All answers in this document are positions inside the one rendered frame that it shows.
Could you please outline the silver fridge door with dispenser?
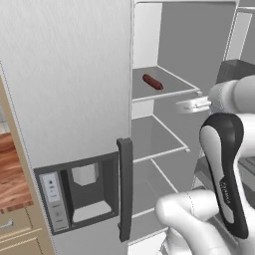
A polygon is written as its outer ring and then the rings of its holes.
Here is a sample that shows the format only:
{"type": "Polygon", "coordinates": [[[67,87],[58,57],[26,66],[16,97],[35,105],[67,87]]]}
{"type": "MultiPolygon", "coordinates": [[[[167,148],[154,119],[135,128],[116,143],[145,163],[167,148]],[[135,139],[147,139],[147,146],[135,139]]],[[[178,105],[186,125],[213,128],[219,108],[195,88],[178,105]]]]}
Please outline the silver fridge door with dispenser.
{"type": "Polygon", "coordinates": [[[55,255],[128,255],[133,0],[0,0],[0,62],[55,255]]]}

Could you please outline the glass fridge shelf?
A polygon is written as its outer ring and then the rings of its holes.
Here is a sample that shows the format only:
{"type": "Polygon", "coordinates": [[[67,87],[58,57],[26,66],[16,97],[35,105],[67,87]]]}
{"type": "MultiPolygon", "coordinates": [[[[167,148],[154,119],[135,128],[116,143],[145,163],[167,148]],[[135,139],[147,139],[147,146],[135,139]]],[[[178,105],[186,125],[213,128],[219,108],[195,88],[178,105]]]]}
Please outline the glass fridge shelf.
{"type": "Polygon", "coordinates": [[[153,212],[160,197],[176,192],[154,159],[137,162],[133,169],[132,217],[153,212]]]}
{"type": "Polygon", "coordinates": [[[201,95],[197,87],[160,66],[132,70],[134,103],[192,93],[201,95]]]}
{"type": "Polygon", "coordinates": [[[171,129],[156,116],[131,121],[133,162],[142,162],[178,151],[190,152],[171,129]]]}

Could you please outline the red-brown sausage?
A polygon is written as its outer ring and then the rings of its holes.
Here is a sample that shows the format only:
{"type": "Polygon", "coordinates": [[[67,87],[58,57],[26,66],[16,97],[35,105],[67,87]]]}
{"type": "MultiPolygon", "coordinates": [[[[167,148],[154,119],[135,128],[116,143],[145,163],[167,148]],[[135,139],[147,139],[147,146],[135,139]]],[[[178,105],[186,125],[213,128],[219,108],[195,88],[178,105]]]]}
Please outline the red-brown sausage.
{"type": "Polygon", "coordinates": [[[142,79],[151,87],[153,87],[156,90],[162,90],[163,89],[163,84],[159,82],[158,80],[154,79],[152,76],[148,74],[144,74],[142,76],[142,79]]]}

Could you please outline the beige drawer front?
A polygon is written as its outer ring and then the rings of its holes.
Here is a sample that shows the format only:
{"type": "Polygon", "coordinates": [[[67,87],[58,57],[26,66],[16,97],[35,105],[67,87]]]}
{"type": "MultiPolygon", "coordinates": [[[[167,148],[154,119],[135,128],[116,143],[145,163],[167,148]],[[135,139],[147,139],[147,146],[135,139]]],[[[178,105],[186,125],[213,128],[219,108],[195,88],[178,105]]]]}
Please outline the beige drawer front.
{"type": "Polygon", "coordinates": [[[9,219],[13,220],[13,226],[0,231],[0,240],[32,230],[32,223],[25,208],[0,214],[0,225],[6,224],[9,219]]]}

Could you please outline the open fridge door with bins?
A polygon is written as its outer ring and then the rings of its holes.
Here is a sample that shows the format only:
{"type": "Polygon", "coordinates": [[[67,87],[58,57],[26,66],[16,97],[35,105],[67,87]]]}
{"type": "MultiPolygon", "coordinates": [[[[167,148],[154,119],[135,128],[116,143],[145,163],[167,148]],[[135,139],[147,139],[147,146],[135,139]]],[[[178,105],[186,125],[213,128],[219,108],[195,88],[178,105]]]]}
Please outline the open fridge door with bins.
{"type": "MultiPolygon", "coordinates": [[[[255,0],[240,0],[216,83],[249,75],[255,75],[255,0]]],[[[239,168],[245,195],[255,208],[255,156],[241,158],[239,168]]]]}

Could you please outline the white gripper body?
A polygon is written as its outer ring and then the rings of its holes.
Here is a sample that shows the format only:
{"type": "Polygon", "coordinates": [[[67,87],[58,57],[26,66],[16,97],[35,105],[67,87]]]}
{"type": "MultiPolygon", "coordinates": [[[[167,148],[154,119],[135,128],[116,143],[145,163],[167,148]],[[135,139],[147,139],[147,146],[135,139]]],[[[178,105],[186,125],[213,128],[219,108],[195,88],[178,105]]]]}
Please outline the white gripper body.
{"type": "Polygon", "coordinates": [[[207,97],[195,98],[192,100],[177,102],[176,109],[181,114],[193,114],[207,111],[211,105],[211,101],[207,97]]]}

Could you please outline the silver fridge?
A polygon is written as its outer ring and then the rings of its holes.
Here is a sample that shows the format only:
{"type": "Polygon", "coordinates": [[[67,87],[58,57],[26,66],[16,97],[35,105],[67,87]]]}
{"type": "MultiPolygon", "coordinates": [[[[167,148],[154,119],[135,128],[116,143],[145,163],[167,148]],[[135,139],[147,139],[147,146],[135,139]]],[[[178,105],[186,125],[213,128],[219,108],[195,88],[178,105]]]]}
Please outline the silver fridge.
{"type": "MultiPolygon", "coordinates": [[[[160,66],[201,91],[132,102],[131,120],[156,116],[190,149],[152,158],[177,192],[212,188],[199,130],[209,111],[181,114],[176,103],[206,97],[216,84],[240,0],[138,0],[134,5],[133,68],[160,66]]],[[[155,212],[131,217],[128,255],[156,255],[165,237],[155,212]]]]}

